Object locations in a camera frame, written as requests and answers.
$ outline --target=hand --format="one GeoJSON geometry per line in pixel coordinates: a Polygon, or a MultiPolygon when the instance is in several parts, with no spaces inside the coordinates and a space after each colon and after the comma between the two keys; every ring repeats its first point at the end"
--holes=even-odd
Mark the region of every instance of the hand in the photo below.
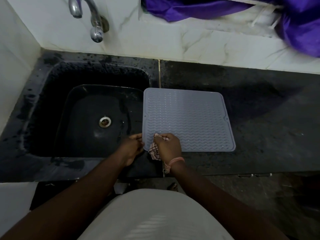
{"type": "Polygon", "coordinates": [[[158,146],[158,151],[161,157],[161,160],[166,164],[176,158],[181,157],[181,145],[178,137],[174,136],[171,133],[161,134],[162,137],[167,137],[169,140],[163,140],[160,136],[155,136],[153,141],[158,146]]]}
{"type": "Polygon", "coordinates": [[[129,166],[134,158],[143,152],[144,143],[142,142],[142,133],[131,135],[124,139],[115,152],[121,158],[124,167],[129,166]]]}

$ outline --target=left hand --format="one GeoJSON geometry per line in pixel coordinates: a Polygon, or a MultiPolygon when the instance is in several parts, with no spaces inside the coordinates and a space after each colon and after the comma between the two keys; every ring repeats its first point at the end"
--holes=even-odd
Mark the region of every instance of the left hand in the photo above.
{"type": "Polygon", "coordinates": [[[121,157],[122,163],[126,167],[131,165],[134,158],[143,152],[143,146],[142,133],[135,134],[124,139],[115,153],[121,157]]]}

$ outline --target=forearm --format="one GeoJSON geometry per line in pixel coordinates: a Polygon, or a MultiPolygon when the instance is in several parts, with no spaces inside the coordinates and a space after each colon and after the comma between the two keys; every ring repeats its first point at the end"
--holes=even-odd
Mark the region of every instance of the forearm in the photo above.
{"type": "Polygon", "coordinates": [[[171,173],[186,194],[209,211],[234,239],[288,239],[256,210],[224,192],[184,162],[174,163],[171,173]]]}
{"type": "Polygon", "coordinates": [[[111,155],[72,186],[27,214],[1,240],[77,239],[101,209],[122,168],[119,155],[111,155]]]}

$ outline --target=person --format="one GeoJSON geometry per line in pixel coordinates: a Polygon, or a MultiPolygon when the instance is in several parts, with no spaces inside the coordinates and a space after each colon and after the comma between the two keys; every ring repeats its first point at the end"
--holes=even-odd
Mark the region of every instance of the person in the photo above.
{"type": "MultiPolygon", "coordinates": [[[[173,134],[154,137],[162,161],[181,157],[173,134]]],[[[139,189],[114,198],[103,209],[121,170],[143,149],[131,135],[86,176],[28,213],[1,240],[60,239],[288,239],[256,210],[212,184],[178,160],[170,173],[186,195],[139,189]]]]}

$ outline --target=purple fabric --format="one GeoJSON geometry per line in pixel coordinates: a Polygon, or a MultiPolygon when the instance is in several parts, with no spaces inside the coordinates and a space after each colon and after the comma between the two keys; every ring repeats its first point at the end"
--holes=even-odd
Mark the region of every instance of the purple fabric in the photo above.
{"type": "Polygon", "coordinates": [[[143,0],[146,9],[168,22],[187,18],[213,19],[246,10],[252,5],[227,0],[143,0]]]}
{"type": "Polygon", "coordinates": [[[291,47],[320,58],[320,0],[283,0],[278,35],[291,47]]]}
{"type": "MultiPolygon", "coordinates": [[[[228,0],[142,0],[154,16],[168,22],[186,18],[213,19],[252,5],[228,0]]],[[[291,47],[320,58],[320,0],[259,0],[284,6],[278,35],[291,47]]]]}

